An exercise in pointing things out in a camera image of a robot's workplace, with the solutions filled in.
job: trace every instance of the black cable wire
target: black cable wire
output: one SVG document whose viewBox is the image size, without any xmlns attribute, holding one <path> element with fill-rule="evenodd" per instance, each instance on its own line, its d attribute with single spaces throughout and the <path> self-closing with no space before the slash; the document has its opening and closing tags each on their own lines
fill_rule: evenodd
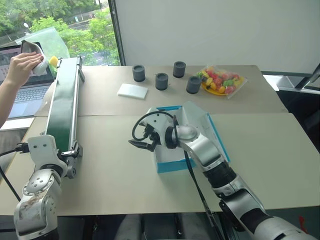
<svg viewBox="0 0 320 240">
<path fill-rule="evenodd" d="M 174 135 L 175 135 L 175 140 L 176 142 L 178 142 L 178 133 L 177 133 L 177 125 L 178 125 L 178 121 L 177 121 L 177 117 L 176 115 L 173 116 L 173 129 L 174 129 Z M 212 212 L 207 204 L 207 201 L 205 199 L 205 196 L 203 195 L 199 185 L 198 185 L 198 182 L 197 182 L 197 179 L 196 179 L 196 176 L 195 176 L 195 173 L 192 169 L 192 166 L 191 166 L 191 163 L 190 163 L 190 159 L 189 159 L 189 156 L 188 156 L 188 153 L 186 151 L 184 151 L 184 157 L 185 157 L 185 162 L 186 162 L 186 166 L 188 167 L 188 170 L 189 170 L 189 173 L 193 179 L 193 182 L 196 186 L 196 189 L 199 193 L 199 196 L 201 198 L 201 201 L 202 201 L 202 204 L 204 206 L 204 210 L 205 210 L 205 213 L 206 213 L 206 216 L 208 217 L 208 220 L 210 222 L 210 225 L 211 227 L 215 230 L 215 233 L 217 235 L 217 237 L 220 239 L 220 240 L 224 240 L 224 237 L 222 236 L 221 234 L 221 231 L 218 227 L 218 224 L 217 224 L 217 221 L 215 220 L 214 216 L 212 215 Z"/>
<path fill-rule="evenodd" d="M 150 116 L 150 115 L 153 115 L 153 114 L 165 114 L 165 115 L 169 116 L 169 117 L 172 118 L 172 119 L 174 118 L 170 113 L 167 113 L 167 112 L 165 112 L 165 111 L 151 111 L 151 112 L 148 112 L 147 114 L 145 114 L 145 115 L 143 115 L 142 117 L 140 117 L 139 120 L 136 121 L 135 125 L 133 126 L 133 128 L 132 128 L 132 137 L 133 137 L 134 140 L 136 140 L 136 141 L 143 141 L 143 140 L 145 140 L 145 139 L 147 138 L 147 136 L 146 136 L 146 137 L 137 138 L 136 135 L 135 135 L 135 132 L 136 132 L 136 128 L 137 128 L 137 126 L 139 125 L 139 123 L 140 123 L 143 119 L 145 119 L 146 117 L 148 117 L 148 116 Z"/>
<path fill-rule="evenodd" d="M 13 153 L 13 152 L 16 152 L 16 149 L 3 152 L 3 153 L 0 154 L 0 157 L 1 157 L 1 156 L 4 156 L 4 155 L 7 155 L 7 154 L 10 154 L 10 153 Z M 16 192 L 16 190 L 14 189 L 14 187 L 11 185 L 9 179 L 7 178 L 6 174 L 4 173 L 4 171 L 2 170 L 1 167 L 0 167 L 0 175 L 3 177 L 4 181 L 6 182 L 6 184 L 8 184 L 10 190 L 12 191 L 12 193 L 14 194 L 14 196 L 16 197 L 16 199 L 20 202 L 21 198 L 20 198 L 19 195 L 17 194 L 17 192 Z"/>
</svg>

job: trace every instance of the window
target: window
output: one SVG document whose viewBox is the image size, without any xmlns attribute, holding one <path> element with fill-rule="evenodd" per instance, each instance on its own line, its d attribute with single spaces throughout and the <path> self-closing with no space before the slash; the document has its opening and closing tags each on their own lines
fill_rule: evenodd
<svg viewBox="0 0 320 240">
<path fill-rule="evenodd" d="M 48 58 L 120 65 L 108 0 L 0 0 L 0 47 L 23 39 L 40 42 Z"/>
</svg>

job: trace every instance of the beige tabletop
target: beige tabletop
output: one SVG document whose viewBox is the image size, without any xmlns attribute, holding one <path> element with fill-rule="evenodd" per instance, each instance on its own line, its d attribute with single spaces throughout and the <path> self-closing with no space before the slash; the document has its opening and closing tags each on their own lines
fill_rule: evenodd
<svg viewBox="0 0 320 240">
<path fill-rule="evenodd" d="M 231 99 L 212 95 L 202 88 L 197 94 L 186 91 L 190 76 L 202 66 L 187 66 L 182 78 L 173 77 L 172 66 L 146 66 L 146 80 L 135 82 L 131 66 L 84 66 L 85 83 L 79 88 L 79 116 L 126 115 L 139 116 L 150 107 L 182 105 L 193 101 L 212 114 L 287 113 L 288 110 L 277 93 L 267 83 L 255 65 L 222 66 L 222 68 L 245 76 L 248 82 Z M 155 74 L 167 73 L 168 88 L 159 91 L 155 87 Z M 148 88 L 144 100 L 117 96 L 122 83 Z M 53 86 L 44 98 L 43 107 L 36 114 L 47 116 Z"/>
<path fill-rule="evenodd" d="M 84 154 L 76 178 L 63 179 L 59 215 L 204 211 L 187 170 L 157 174 L 153 154 L 128 143 L 139 117 L 78 118 Z M 319 205 L 320 155 L 292 114 L 215 114 L 212 119 L 230 165 L 266 209 Z M 25 140 L 42 132 L 46 120 L 36 117 Z M 28 153 L 16 154 L 7 177 L 20 195 L 33 170 Z M 198 168 L 195 175 L 211 209 L 220 211 Z M 12 215 L 17 200 L 3 182 L 0 196 L 0 215 Z"/>
</svg>

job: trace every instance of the person's hand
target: person's hand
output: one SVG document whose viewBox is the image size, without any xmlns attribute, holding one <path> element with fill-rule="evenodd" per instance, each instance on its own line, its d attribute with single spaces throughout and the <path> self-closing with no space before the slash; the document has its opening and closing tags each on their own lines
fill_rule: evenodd
<svg viewBox="0 0 320 240">
<path fill-rule="evenodd" d="M 24 52 L 12 57 L 4 82 L 20 88 L 27 82 L 31 70 L 41 63 L 43 59 L 44 57 L 41 53 L 36 54 L 36 52 Z"/>
</svg>

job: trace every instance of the green conveyor belt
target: green conveyor belt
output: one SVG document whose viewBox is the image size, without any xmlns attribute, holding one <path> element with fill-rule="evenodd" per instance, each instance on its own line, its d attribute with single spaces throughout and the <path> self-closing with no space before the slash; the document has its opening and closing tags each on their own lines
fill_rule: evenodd
<svg viewBox="0 0 320 240">
<path fill-rule="evenodd" d="M 69 151 L 73 118 L 77 58 L 64 58 L 58 69 L 57 83 L 49 113 L 46 134 L 55 138 L 57 149 Z"/>
</svg>

